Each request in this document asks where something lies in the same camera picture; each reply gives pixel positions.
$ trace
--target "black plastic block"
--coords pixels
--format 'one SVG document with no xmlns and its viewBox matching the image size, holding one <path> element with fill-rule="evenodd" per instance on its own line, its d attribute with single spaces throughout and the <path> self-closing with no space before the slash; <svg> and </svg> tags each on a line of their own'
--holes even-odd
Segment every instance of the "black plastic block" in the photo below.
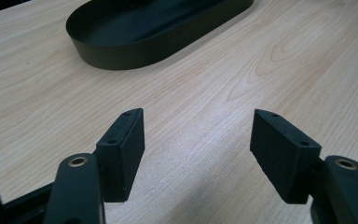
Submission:
<svg viewBox="0 0 358 224">
<path fill-rule="evenodd" d="M 144 151 L 143 109 L 121 114 L 97 143 L 94 152 L 100 166 L 105 202 L 128 200 Z"/>
<path fill-rule="evenodd" d="M 255 111 L 251 151 L 286 203 L 306 203 L 306 172 L 318 162 L 321 146 L 283 117 Z"/>
</svg>

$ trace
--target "wooden table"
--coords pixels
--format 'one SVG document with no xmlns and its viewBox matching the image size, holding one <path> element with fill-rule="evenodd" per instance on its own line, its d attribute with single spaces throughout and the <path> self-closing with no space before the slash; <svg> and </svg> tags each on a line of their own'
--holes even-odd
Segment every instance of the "wooden table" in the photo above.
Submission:
<svg viewBox="0 0 358 224">
<path fill-rule="evenodd" d="M 108 223 L 311 223 L 285 204 L 249 150 L 255 108 L 281 114 L 358 161 L 358 1 L 255 0 L 172 57 L 107 71 L 84 63 L 65 30 L 87 0 L 0 11 L 0 195 L 54 180 L 92 152 L 117 116 L 145 110 L 146 150 Z"/>
</svg>

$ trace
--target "black oval tray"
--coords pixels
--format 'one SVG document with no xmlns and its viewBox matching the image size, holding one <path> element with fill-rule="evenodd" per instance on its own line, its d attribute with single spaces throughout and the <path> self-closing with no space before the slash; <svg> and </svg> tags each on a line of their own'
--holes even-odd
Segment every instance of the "black oval tray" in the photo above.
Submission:
<svg viewBox="0 0 358 224">
<path fill-rule="evenodd" d="M 92 0 L 66 22 L 80 57 L 95 67 L 157 63 L 250 7 L 254 0 Z"/>
</svg>

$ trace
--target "brass insert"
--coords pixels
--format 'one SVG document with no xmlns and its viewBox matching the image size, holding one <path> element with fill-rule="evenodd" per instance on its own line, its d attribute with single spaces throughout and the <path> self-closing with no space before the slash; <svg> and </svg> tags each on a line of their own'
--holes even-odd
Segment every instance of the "brass insert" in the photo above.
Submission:
<svg viewBox="0 0 358 224">
<path fill-rule="evenodd" d="M 337 159 L 336 164 L 347 170 L 357 170 L 358 167 L 355 163 L 347 160 Z"/>
<path fill-rule="evenodd" d="M 78 167 L 78 166 L 82 166 L 82 165 L 86 164 L 86 162 L 88 160 L 89 159 L 87 159 L 87 157 L 76 157 L 76 158 L 71 159 L 68 162 L 68 165 L 72 166 L 72 167 Z"/>
</svg>

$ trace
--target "light wooden surface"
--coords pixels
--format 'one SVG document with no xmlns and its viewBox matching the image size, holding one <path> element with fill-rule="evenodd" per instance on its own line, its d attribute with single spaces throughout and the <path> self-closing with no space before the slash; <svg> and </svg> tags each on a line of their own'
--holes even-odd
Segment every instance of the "light wooden surface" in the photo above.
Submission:
<svg viewBox="0 0 358 224">
<path fill-rule="evenodd" d="M 84 63 L 65 31 L 86 0 L 0 11 L 0 194 L 54 180 L 117 116 L 145 110 L 146 150 L 108 223 L 311 223 L 249 151 L 255 108 L 358 161 L 358 0 L 255 0 L 172 57 L 130 71 Z"/>
</svg>

